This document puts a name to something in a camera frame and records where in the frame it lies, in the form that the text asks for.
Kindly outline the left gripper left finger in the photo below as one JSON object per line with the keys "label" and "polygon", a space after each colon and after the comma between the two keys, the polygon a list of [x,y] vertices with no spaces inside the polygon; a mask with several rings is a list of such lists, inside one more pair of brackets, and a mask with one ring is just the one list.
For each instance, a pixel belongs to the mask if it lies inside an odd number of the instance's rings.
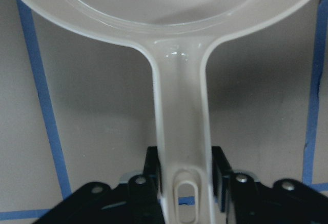
{"label": "left gripper left finger", "polygon": [[89,182],[36,223],[163,223],[158,199],[160,162],[156,147],[148,147],[143,171],[112,189]]}

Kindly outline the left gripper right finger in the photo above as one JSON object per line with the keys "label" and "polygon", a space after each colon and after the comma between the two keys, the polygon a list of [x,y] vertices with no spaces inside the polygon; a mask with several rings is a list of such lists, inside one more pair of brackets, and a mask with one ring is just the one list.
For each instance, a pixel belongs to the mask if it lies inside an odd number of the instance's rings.
{"label": "left gripper right finger", "polygon": [[212,147],[213,192],[227,223],[327,223],[327,197],[290,178],[267,187]]}

